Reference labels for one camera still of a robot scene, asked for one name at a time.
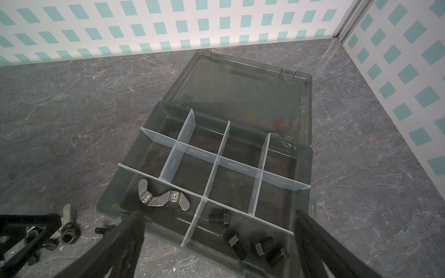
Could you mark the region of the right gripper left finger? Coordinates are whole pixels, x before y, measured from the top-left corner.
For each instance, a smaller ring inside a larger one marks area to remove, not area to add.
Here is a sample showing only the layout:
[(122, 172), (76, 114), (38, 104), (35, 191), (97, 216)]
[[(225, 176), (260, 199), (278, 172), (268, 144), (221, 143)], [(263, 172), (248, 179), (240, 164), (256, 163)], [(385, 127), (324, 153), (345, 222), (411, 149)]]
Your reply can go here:
[(111, 230), (81, 258), (56, 275), (57, 278), (132, 278), (144, 242), (145, 222), (139, 212)]

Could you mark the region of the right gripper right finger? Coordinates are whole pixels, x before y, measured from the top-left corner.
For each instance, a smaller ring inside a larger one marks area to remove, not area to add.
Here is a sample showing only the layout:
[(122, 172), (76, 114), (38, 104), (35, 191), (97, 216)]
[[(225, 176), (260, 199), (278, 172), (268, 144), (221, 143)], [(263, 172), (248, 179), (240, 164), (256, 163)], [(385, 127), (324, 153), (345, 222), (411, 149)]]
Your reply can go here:
[(306, 212), (297, 210), (294, 237), (306, 278), (379, 278), (377, 272), (353, 255)]

